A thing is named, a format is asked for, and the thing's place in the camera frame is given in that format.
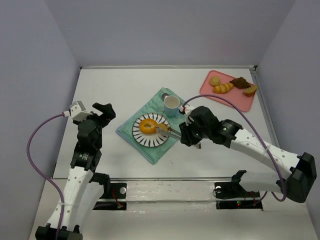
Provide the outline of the metal tongs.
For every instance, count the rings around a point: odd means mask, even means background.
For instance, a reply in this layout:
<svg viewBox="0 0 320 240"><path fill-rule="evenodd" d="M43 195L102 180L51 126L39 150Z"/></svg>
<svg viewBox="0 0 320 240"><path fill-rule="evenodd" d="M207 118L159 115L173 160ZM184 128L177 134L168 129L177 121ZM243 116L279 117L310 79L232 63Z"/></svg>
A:
<svg viewBox="0 0 320 240"><path fill-rule="evenodd" d="M179 140L181 144L186 145L188 147L195 147L198 150L202 148L200 139L197 139L195 137L189 137L186 134L181 134L180 132L170 127L168 128L168 133L161 134L161 135Z"/></svg>

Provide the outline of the round bun front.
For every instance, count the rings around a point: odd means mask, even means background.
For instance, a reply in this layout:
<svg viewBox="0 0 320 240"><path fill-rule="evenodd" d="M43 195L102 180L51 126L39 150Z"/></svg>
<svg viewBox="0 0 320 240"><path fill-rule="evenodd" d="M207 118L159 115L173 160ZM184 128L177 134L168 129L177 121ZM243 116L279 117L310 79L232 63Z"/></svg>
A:
<svg viewBox="0 0 320 240"><path fill-rule="evenodd" d="M165 134L169 132L168 126L164 123L159 123L156 125L156 132L160 134Z"/></svg>

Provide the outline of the orange ring bread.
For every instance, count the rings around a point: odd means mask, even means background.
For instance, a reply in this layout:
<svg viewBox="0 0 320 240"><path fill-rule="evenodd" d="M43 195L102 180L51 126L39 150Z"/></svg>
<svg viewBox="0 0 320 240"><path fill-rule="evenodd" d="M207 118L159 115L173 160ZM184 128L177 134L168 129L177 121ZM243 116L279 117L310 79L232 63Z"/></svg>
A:
<svg viewBox="0 0 320 240"><path fill-rule="evenodd" d="M155 134L157 132L156 128L157 128L158 123L151 119L151 118L147 118L142 120L139 123L139 130L143 133L143 134L147 134L147 135L151 135L151 134Z"/></svg>

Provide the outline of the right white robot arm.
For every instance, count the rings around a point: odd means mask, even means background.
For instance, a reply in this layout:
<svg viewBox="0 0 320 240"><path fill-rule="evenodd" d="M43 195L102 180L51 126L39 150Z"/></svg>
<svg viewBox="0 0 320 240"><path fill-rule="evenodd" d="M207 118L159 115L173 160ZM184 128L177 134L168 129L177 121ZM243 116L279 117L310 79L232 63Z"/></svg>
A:
<svg viewBox="0 0 320 240"><path fill-rule="evenodd" d="M182 144L190 147L209 139L217 145L245 154L274 171L253 173L239 170L231 178L234 185L247 192L282 193L296 203L306 201L317 178L315 158L311 154L304 152L298 155L285 151L233 120L218 120L205 106L187 105L179 112L185 116L185 121L179 125Z"/></svg>

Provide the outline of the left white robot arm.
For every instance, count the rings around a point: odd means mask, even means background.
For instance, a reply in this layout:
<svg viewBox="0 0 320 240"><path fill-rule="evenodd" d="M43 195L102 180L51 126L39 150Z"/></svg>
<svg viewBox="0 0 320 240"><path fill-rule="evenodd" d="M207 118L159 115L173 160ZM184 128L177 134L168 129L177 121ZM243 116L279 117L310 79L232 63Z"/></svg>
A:
<svg viewBox="0 0 320 240"><path fill-rule="evenodd" d="M61 113L70 117L77 125L75 145L67 181L54 212L45 226L35 232L37 240L81 240L84 225L98 199L110 191L109 175L97 173L96 168L102 156L102 132L116 113L110 103L94 103L98 115L86 111L81 101L73 102L69 110Z"/></svg>

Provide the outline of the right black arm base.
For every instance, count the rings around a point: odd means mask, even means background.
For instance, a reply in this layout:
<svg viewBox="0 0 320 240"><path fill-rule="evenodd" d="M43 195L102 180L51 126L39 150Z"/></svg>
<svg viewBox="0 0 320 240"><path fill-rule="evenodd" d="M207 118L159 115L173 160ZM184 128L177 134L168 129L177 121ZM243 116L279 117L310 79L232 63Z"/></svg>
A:
<svg viewBox="0 0 320 240"><path fill-rule="evenodd" d="M215 182L212 195L217 210L263 209L260 193L245 191L238 183Z"/></svg>

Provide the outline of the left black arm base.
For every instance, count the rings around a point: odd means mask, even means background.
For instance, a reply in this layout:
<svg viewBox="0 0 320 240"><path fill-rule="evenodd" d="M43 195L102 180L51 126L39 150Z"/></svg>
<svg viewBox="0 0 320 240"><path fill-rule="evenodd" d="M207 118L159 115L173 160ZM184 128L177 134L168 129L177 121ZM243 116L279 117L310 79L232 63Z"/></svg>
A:
<svg viewBox="0 0 320 240"><path fill-rule="evenodd" d="M112 182L93 207L94 211L125 211L127 209L127 183Z"/></svg>

